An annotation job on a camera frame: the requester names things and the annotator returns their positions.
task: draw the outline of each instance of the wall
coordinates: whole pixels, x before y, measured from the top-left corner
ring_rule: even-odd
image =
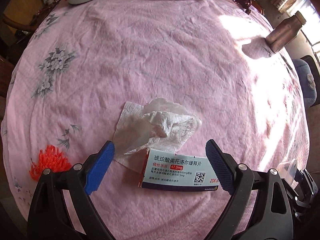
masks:
[[[41,9],[41,0],[11,0],[4,14],[10,19],[21,23],[29,24],[32,16]],[[10,27],[10,30],[15,33],[15,29]]]
[[[287,14],[281,14],[278,9],[270,3],[269,0],[257,0],[262,8],[265,10],[265,17],[268,19],[273,28],[277,27],[280,22],[288,18]],[[311,45],[308,43],[306,37],[302,32],[299,32],[296,39],[285,46],[292,59],[298,59],[305,55],[311,55],[316,62],[318,70],[320,70],[316,57],[313,54]]]

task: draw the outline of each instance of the crumpled tissue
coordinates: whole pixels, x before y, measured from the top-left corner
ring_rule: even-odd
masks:
[[[145,106],[127,101],[113,135],[114,159],[140,173],[146,148],[175,153],[201,124],[195,114],[165,98],[153,99]]]

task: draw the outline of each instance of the plastic container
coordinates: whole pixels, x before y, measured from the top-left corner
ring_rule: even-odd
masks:
[[[289,162],[279,163],[277,171],[279,172],[281,179],[285,179],[289,185],[292,185],[297,172],[297,160],[293,159]]]

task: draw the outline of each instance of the pink tablecloth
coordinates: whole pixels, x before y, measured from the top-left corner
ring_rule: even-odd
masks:
[[[39,150],[57,145],[72,164],[83,162],[112,139],[126,101],[164,97],[195,113],[202,127],[179,154],[204,156],[214,138],[253,170],[292,158],[304,168],[302,92],[287,52],[274,55],[266,46],[270,30],[263,16],[248,16],[231,0],[63,0],[14,70],[1,125],[5,169],[23,216]],[[229,199],[221,188],[141,189],[139,178],[113,161],[91,195],[116,239],[203,239]]]

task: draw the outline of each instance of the blue gripper pad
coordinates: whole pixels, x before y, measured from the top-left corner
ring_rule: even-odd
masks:
[[[104,145],[99,151],[99,157],[92,165],[91,169],[87,173],[87,183],[84,187],[84,191],[91,195],[93,191],[96,191],[100,183],[110,166],[110,163],[115,156],[115,145],[110,142]]]
[[[205,154],[219,179],[221,187],[232,195],[235,191],[233,186],[234,176],[222,158],[223,152],[214,140],[211,139],[207,141],[205,145]]]

